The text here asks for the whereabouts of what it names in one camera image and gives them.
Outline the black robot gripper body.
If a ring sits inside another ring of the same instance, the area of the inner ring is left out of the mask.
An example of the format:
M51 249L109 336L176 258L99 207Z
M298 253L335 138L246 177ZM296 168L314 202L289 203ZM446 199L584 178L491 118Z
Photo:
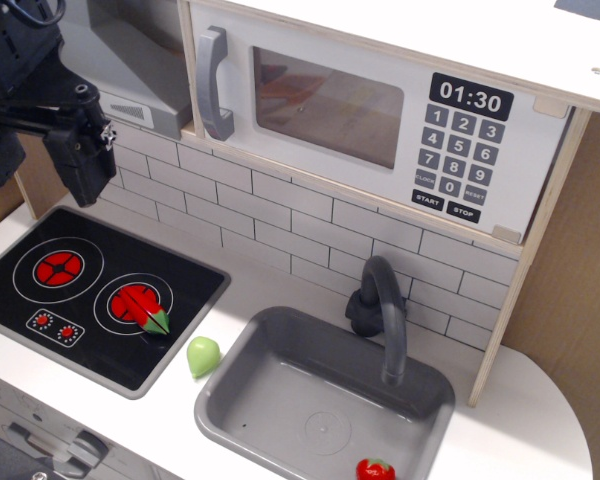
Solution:
M110 150L115 132L98 89L60 59L66 9L65 1L0 1L0 106L81 111L95 144Z

